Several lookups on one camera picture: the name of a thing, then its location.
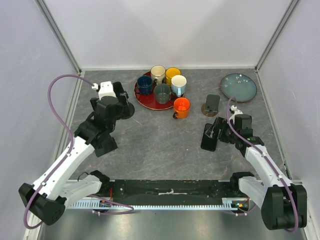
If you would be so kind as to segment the black phone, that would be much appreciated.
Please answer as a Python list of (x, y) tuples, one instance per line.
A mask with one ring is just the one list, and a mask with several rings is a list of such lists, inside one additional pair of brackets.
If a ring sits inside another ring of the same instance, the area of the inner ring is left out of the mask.
[(214, 152), (217, 147), (217, 139), (206, 135), (206, 131), (210, 128), (212, 124), (206, 123), (203, 130), (203, 135), (201, 139), (200, 148), (206, 151)]

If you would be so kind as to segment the black round-base phone stand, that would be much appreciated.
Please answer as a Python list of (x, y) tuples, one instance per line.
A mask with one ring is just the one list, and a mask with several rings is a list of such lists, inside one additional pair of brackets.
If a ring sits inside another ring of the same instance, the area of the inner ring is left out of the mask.
[(118, 119), (125, 120), (131, 118), (135, 113), (135, 107), (132, 103), (129, 102), (129, 95), (124, 90), (122, 83), (119, 81), (114, 82), (113, 91), (122, 109), (122, 113), (118, 117)]

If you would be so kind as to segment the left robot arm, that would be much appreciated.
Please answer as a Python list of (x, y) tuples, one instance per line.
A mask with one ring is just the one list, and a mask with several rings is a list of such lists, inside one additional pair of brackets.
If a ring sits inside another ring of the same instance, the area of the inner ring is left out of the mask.
[(93, 112), (78, 126), (64, 152), (33, 184), (23, 183), (18, 189), (25, 211), (48, 226), (57, 222), (72, 204), (93, 194), (104, 197), (110, 191), (109, 178), (97, 170), (83, 180), (66, 185), (89, 155), (95, 153), (99, 157), (117, 148), (110, 134), (116, 121), (128, 113), (129, 102), (124, 94), (118, 98), (92, 98), (90, 102)]

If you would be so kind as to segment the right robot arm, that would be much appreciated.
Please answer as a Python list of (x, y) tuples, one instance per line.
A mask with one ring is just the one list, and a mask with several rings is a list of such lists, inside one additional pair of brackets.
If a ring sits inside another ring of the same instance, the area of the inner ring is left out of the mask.
[(259, 178), (250, 172), (233, 173), (229, 191), (235, 197), (247, 195), (260, 209), (267, 229), (293, 232), (306, 227), (307, 191), (271, 159), (264, 142), (254, 135), (250, 115), (239, 112), (205, 124), (200, 147), (214, 152), (218, 142), (234, 145), (258, 174)]

